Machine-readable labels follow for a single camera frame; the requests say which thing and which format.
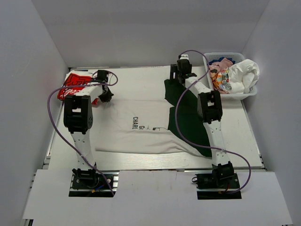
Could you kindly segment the pink orange print t-shirt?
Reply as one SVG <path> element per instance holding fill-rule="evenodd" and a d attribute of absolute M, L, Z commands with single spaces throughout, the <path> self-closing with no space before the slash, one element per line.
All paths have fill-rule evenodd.
<path fill-rule="evenodd" d="M 209 65 L 213 88 L 222 94 L 228 94 L 232 90 L 228 75 L 231 66 L 232 62 L 227 59 Z"/>

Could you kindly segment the white green Charlie Brown t-shirt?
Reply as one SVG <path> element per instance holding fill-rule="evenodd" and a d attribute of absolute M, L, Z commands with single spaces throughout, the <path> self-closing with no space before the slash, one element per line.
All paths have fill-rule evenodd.
<path fill-rule="evenodd" d="M 101 104 L 93 114 L 95 122 L 91 139 L 95 150 L 134 154 L 183 152 L 209 157 L 210 150 L 205 149 L 206 156 L 203 156 L 169 130 L 172 108 L 165 96 L 162 100 L 113 100 Z"/>

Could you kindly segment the white colourful print t-shirt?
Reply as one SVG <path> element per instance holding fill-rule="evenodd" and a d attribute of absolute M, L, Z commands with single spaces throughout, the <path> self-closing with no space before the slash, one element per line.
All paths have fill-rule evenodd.
<path fill-rule="evenodd" d="M 245 59 L 231 66 L 228 75 L 232 87 L 228 94 L 246 94 L 257 83 L 260 69 L 256 62 Z"/>

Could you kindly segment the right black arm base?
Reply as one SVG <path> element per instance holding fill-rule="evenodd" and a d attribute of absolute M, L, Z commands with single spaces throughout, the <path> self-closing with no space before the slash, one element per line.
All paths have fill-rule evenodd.
<path fill-rule="evenodd" d="M 218 180 L 212 173 L 199 173 L 192 179 L 197 187 L 198 200 L 239 200 L 241 192 L 234 192 L 240 188 L 237 173 L 234 176 Z"/>

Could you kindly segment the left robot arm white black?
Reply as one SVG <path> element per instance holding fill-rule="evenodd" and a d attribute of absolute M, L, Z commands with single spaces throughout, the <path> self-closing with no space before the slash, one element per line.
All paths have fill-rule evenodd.
<path fill-rule="evenodd" d="M 64 101 L 63 122 L 74 142 L 78 168 L 89 170 L 96 166 L 90 144 L 90 129 L 93 125 L 92 105 L 110 102 L 113 94 L 108 87 L 109 72 L 98 70 L 93 74 L 70 73 L 59 91 L 59 99 Z"/>

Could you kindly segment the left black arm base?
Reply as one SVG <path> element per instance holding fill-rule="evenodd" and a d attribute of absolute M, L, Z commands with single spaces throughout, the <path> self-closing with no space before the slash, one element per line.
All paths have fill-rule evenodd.
<path fill-rule="evenodd" d="M 69 197 L 112 198 L 117 191 L 119 173 L 104 175 L 105 178 L 94 169 L 73 169 Z"/>

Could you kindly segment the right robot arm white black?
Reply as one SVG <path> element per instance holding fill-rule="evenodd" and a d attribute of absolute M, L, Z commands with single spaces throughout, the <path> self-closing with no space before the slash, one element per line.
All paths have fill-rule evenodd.
<path fill-rule="evenodd" d="M 187 55 L 180 55 L 170 67 L 165 81 L 166 100 L 173 105 L 169 130 L 195 147 L 203 156 L 210 150 L 213 174 L 218 178 L 234 175 L 233 165 L 225 150 L 221 119 L 223 115 L 220 93 L 207 89 L 196 74 Z"/>

